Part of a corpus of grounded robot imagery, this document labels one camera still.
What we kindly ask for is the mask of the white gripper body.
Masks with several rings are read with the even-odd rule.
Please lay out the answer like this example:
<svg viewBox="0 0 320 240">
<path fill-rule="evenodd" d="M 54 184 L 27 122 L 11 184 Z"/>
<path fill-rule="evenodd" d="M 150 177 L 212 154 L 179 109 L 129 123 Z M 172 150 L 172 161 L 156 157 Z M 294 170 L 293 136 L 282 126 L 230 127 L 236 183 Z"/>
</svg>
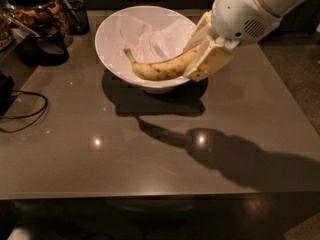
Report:
<svg viewBox="0 0 320 240">
<path fill-rule="evenodd" d="M 215 0 L 212 6 L 217 44 L 227 49 L 259 42 L 279 26 L 281 19 L 266 0 Z"/>
</svg>

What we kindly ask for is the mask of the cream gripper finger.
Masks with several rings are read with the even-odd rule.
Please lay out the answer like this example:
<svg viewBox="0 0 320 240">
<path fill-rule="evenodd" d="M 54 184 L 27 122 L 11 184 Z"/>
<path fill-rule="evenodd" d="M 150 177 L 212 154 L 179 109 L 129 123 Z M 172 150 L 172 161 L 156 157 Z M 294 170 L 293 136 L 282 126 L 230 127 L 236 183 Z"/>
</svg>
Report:
<svg viewBox="0 0 320 240">
<path fill-rule="evenodd" d="M 205 37 L 200 43 L 195 59 L 184 71 L 183 76 L 193 81 L 201 81 L 221 70 L 233 59 L 234 42 L 218 37 Z"/>
<path fill-rule="evenodd" d="M 217 32 L 212 27 L 211 15 L 212 15 L 211 11 L 205 12 L 202 15 L 202 17 L 198 21 L 195 29 L 193 30 L 190 38 L 188 39 L 188 41 L 184 47 L 184 51 L 187 51 L 187 50 L 191 49 L 192 47 L 196 46 L 206 36 L 209 36 L 211 39 L 217 38 Z"/>
</svg>

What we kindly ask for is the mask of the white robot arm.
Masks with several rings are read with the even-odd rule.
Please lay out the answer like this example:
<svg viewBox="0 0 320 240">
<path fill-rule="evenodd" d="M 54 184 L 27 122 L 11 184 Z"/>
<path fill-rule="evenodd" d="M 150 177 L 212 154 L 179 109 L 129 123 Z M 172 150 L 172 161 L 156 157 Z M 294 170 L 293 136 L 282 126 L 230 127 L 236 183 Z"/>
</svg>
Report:
<svg viewBox="0 0 320 240">
<path fill-rule="evenodd" d="M 200 81 L 226 66 L 239 45 L 259 42 L 279 27 L 283 17 L 306 0 L 214 0 L 198 28 L 208 26 L 213 36 L 203 38 L 196 59 L 184 76 Z"/>
</svg>

